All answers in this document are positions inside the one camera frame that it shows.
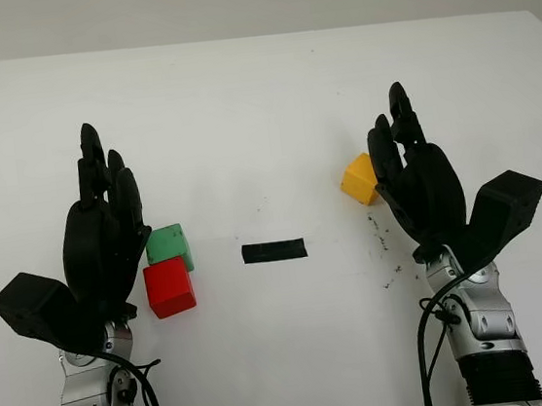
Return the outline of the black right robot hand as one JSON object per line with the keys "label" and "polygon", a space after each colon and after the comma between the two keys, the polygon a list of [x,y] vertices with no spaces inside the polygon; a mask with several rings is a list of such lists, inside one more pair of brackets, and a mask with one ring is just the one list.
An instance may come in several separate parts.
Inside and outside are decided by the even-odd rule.
{"label": "black right robot hand", "polygon": [[417,243],[416,261],[425,262],[465,227],[466,200],[444,151],[425,139],[404,87],[395,82],[388,93],[392,121],[380,114],[367,135],[375,189]]}

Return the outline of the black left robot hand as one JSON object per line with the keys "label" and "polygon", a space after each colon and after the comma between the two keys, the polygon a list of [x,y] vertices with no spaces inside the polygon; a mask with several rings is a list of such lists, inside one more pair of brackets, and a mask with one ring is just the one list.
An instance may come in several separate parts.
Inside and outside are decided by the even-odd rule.
{"label": "black left robot hand", "polygon": [[120,153],[104,152],[97,130],[81,126],[79,199],[66,218],[63,267],[78,304],[107,320],[131,320],[129,303],[152,228],[144,223],[135,177]]}

